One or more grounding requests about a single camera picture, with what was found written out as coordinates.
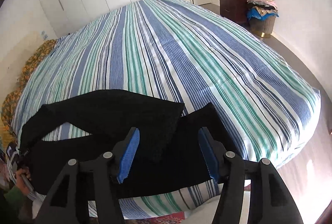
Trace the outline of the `person's left hand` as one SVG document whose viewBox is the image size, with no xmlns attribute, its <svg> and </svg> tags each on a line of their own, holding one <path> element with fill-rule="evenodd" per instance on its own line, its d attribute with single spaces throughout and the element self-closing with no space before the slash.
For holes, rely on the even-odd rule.
<svg viewBox="0 0 332 224">
<path fill-rule="evenodd" d="M 18 169 L 15 172 L 15 176 L 16 176 L 16 186 L 18 187 L 18 189 L 25 195 L 27 196 L 30 193 L 29 188 L 27 187 L 23 176 L 25 176 L 27 179 L 30 180 L 30 172 L 28 167 L 24 167 L 21 169 Z"/>
</svg>

